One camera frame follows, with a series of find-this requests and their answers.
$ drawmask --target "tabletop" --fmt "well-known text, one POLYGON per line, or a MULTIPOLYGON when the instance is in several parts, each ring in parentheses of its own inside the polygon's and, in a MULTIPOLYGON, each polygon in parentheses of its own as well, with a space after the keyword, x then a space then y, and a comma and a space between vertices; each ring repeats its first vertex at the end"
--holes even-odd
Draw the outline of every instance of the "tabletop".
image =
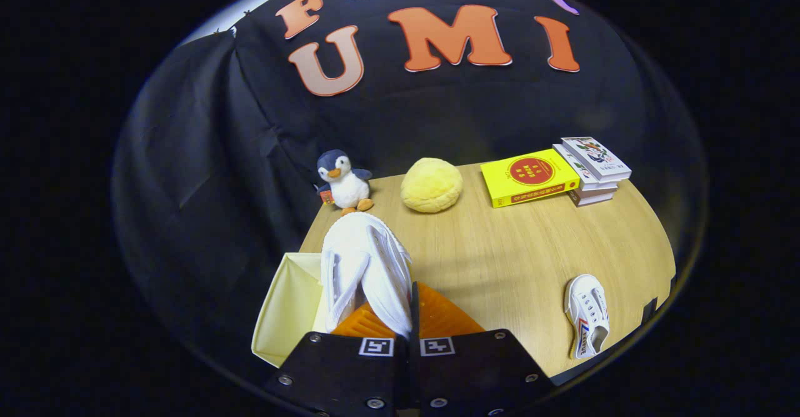
MULTIPOLYGON (((611 332, 603 349, 631 334, 643 309, 669 296, 675 262, 655 212, 630 180, 614 198, 576 207, 566 194, 492 208, 480 164, 457 167, 464 189, 437 214, 403 205, 405 175, 372 179, 368 212, 412 257, 411 279, 449 298, 490 329, 507 328, 549 376, 586 362, 569 357, 574 330, 566 284, 592 274, 606 291, 611 332)), ((322 205, 300 252, 319 253, 341 210, 322 205)))

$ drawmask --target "white shoe held by gripper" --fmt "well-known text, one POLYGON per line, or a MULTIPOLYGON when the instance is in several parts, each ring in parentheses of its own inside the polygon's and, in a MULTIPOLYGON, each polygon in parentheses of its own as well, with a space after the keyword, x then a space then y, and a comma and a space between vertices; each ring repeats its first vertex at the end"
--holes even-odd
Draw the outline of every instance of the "white shoe held by gripper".
POLYGON ((411 256, 380 218, 342 216, 325 235, 320 272, 331 332, 366 300, 392 331, 411 334, 411 256))

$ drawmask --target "stack of books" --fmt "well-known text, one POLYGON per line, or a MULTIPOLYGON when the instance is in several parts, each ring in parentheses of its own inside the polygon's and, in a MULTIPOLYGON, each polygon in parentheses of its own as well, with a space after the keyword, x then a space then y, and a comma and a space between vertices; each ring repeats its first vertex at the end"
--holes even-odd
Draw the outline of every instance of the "stack of books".
POLYGON ((552 148, 581 178, 577 189, 567 192, 575 206, 611 200, 618 189, 617 183, 631 177, 631 169, 594 138, 561 140, 562 143, 553 144, 552 148))

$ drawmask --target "yellow book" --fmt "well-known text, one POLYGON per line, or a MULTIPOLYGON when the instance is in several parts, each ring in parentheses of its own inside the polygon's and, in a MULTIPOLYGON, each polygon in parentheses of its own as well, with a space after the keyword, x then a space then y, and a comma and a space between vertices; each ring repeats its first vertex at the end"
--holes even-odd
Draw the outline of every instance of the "yellow book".
POLYGON ((503 207, 576 189, 580 177, 554 149, 482 164, 492 207, 503 207))

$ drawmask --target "yellow plush ball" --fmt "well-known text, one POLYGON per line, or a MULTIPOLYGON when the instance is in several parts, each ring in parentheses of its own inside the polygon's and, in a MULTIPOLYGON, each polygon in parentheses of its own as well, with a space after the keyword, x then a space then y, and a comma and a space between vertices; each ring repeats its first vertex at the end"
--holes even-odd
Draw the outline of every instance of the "yellow plush ball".
POLYGON ((451 163, 422 158, 411 166, 400 184, 402 202, 419 212, 440 212, 454 205, 464 180, 451 163))

